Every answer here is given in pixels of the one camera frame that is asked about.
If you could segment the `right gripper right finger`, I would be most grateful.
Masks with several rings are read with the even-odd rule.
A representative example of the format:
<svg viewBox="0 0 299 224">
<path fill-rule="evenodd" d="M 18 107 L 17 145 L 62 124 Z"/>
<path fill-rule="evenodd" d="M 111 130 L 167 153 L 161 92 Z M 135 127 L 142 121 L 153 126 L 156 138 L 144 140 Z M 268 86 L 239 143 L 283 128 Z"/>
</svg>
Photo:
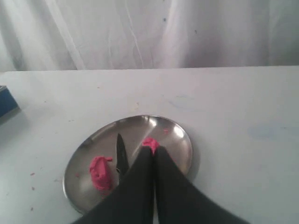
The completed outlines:
<svg viewBox="0 0 299 224">
<path fill-rule="evenodd" d="M 206 197 L 183 175 L 167 150 L 154 153 L 155 187 L 160 224 L 246 224 Z"/>
</svg>

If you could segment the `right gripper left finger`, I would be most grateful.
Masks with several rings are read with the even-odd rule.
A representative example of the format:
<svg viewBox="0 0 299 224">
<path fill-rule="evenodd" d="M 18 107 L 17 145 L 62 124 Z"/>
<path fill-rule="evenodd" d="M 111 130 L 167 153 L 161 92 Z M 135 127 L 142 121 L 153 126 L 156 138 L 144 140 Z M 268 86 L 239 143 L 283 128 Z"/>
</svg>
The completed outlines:
<svg viewBox="0 0 299 224">
<path fill-rule="evenodd" d="M 120 184 L 75 224 L 151 224 L 154 213 L 154 160 L 141 147 Z"/>
</svg>

